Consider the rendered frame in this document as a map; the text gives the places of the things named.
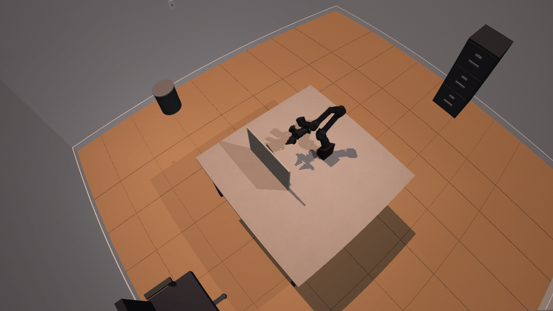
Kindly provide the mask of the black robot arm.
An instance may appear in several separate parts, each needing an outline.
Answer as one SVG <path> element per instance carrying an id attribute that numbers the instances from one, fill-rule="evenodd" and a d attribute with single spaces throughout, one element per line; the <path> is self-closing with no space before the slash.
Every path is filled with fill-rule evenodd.
<path id="1" fill-rule="evenodd" d="M 323 122 L 324 119 L 326 119 L 330 114 L 334 114 L 332 118 L 324 125 L 322 129 L 318 129 L 316 131 L 316 139 L 320 140 L 322 148 L 330 147 L 331 143 L 328 140 L 326 136 L 326 132 L 330 129 L 330 127 L 344 114 L 346 113 L 346 109 L 344 106 L 334 106 L 333 108 L 328 108 L 322 115 L 320 115 L 316 120 L 313 120 L 312 122 L 307 122 L 304 117 L 299 117 L 296 119 L 298 122 L 299 127 L 302 127 L 301 129 L 306 133 L 311 133 L 311 131 L 316 131 L 316 129 L 319 127 L 321 122 Z M 290 126 L 289 132 L 294 132 L 296 129 L 295 125 Z"/>

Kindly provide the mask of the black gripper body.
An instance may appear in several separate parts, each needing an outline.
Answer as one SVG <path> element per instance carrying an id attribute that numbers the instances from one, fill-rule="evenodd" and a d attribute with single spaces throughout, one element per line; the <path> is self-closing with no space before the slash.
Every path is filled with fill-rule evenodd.
<path id="1" fill-rule="evenodd" d="M 305 135 L 305 132 L 300 128 L 299 130 L 295 129 L 293 132 L 295 132 L 294 134 L 298 137 L 298 139 L 301 138 L 303 135 Z"/>

